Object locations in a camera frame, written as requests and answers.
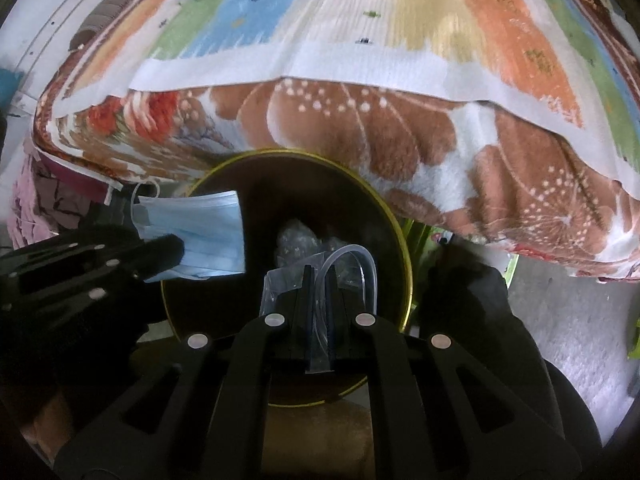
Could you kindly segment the clear bag with tubing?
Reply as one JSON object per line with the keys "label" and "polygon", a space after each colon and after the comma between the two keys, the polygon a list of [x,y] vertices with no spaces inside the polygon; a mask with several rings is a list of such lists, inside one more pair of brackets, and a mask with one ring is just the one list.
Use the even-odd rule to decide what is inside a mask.
{"label": "clear bag with tubing", "polygon": [[320,252],[292,266],[269,271],[262,288],[262,304],[259,313],[274,303],[279,292],[297,287],[302,280],[303,266],[309,264],[316,270],[314,282],[314,314],[312,315],[312,339],[310,371],[306,374],[332,372],[328,355],[326,329],[326,274],[335,266],[338,281],[342,285],[361,290],[364,306],[378,314],[378,271],[371,253],[361,245],[347,244],[334,252]]}

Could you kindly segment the blue surgical face mask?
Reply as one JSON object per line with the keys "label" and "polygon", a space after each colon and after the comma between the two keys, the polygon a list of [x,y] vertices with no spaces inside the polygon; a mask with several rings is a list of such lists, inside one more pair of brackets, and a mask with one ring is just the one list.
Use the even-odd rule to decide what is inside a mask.
{"label": "blue surgical face mask", "polygon": [[243,219],[237,192],[189,197],[144,196],[134,188],[130,217],[142,240],[175,235],[183,256],[150,283],[206,281],[245,272]]}

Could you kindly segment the clear plastic bag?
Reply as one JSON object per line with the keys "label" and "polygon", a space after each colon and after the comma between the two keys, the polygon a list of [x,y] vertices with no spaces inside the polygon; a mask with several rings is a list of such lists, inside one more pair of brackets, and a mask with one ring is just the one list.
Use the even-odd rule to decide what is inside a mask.
{"label": "clear plastic bag", "polygon": [[308,226],[294,220],[278,235],[276,261],[279,268],[292,266],[320,252],[334,252],[346,245],[335,236],[320,238]]}

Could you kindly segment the black yellow-rimmed trash bin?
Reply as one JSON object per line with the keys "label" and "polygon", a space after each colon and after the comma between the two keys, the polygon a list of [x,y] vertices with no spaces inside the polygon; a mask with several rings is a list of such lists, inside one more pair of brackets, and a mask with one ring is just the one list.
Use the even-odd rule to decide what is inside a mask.
{"label": "black yellow-rimmed trash bin", "polygon": [[283,150],[234,156],[196,182],[190,196],[224,192],[239,199],[245,270],[163,282],[175,333],[228,336],[281,312],[288,346],[270,403],[306,408],[352,393],[366,380],[356,361],[356,316],[401,333],[413,300],[409,251],[390,207],[335,162]]}

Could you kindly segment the brown floral blanket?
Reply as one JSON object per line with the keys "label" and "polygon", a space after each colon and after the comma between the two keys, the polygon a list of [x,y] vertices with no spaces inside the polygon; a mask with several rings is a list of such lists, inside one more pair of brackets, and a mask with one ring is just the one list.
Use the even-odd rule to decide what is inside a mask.
{"label": "brown floral blanket", "polygon": [[89,174],[184,181],[228,154],[305,151],[354,170],[406,218],[577,276],[639,276],[639,191],[630,194],[562,136],[496,104],[279,77],[129,91],[54,117],[52,102],[82,49],[44,90],[34,140]]}

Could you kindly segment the grey ribbed pillow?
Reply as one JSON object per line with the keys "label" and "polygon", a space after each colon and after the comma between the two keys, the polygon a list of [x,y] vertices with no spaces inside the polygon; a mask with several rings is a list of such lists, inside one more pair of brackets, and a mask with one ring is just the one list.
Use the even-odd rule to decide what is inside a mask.
{"label": "grey ribbed pillow", "polygon": [[68,50],[74,52],[85,47],[86,44],[126,8],[132,0],[102,0],[82,21],[77,32],[70,40]]}

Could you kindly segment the white headboard panel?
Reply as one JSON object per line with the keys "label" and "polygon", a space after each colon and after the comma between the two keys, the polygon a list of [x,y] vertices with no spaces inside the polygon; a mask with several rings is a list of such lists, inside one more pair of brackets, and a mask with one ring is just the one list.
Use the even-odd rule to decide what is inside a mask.
{"label": "white headboard panel", "polygon": [[102,0],[17,0],[1,25],[1,66],[34,99],[66,60],[81,23]]}

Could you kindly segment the striped colourful bed sheet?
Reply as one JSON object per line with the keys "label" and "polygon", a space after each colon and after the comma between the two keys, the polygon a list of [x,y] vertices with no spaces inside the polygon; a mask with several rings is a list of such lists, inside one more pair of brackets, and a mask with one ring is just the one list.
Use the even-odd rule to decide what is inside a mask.
{"label": "striped colourful bed sheet", "polygon": [[639,191],[639,43],[605,0],[132,0],[52,114],[279,77],[496,104]]}

